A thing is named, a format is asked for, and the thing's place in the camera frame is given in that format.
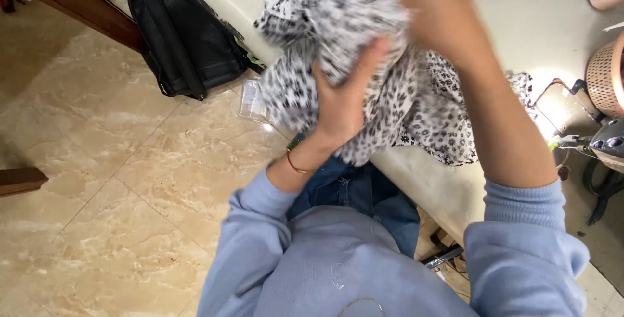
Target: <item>black backpack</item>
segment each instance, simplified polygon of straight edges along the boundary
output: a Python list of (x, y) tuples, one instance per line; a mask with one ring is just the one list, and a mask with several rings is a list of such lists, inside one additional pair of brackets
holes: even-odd
[(145, 62), (168, 97), (206, 98), (248, 66), (233, 34), (196, 0), (128, 0)]

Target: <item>sweatshirt cuff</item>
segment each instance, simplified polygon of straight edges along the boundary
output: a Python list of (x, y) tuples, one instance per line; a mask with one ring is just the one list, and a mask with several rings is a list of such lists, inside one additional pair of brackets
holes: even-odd
[(486, 221), (529, 223), (565, 231), (561, 181), (540, 188), (511, 188), (486, 180)]
[(242, 190), (240, 205), (244, 209), (273, 218), (284, 217), (299, 193), (285, 193), (275, 188), (266, 171), (266, 168), (261, 170)]

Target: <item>hand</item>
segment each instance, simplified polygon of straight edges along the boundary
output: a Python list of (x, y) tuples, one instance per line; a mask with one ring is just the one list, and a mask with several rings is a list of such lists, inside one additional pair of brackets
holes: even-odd
[(319, 133), (336, 148), (355, 137), (364, 124), (364, 92), (375, 69), (386, 56), (387, 39), (377, 38), (360, 54), (347, 82), (332, 87), (325, 78), (321, 64), (312, 66), (319, 101)]
[(471, 0), (399, 0), (414, 11), (412, 34), (456, 66), (469, 67), (474, 53), (491, 51)]

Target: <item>light blue sweatshirt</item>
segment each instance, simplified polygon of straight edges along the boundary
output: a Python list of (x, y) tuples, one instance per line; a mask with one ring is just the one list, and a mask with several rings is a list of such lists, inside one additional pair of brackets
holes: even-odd
[(565, 232), (560, 182), (486, 183), (485, 221), (464, 233), (471, 303), (402, 255), (387, 230), (346, 207), (286, 223), (296, 194), (266, 171), (230, 197), (197, 315), (219, 317), (578, 316), (587, 247)]

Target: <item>person's left hand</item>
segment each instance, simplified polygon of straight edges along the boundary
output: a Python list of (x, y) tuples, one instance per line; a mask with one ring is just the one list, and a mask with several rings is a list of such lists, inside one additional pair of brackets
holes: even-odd
[(330, 85), (320, 62), (315, 62), (312, 66), (319, 102), (316, 133), (334, 142), (336, 147), (347, 143), (362, 129), (364, 93), (375, 69), (386, 56), (387, 41), (385, 37), (377, 38), (362, 50), (347, 81), (340, 87)]

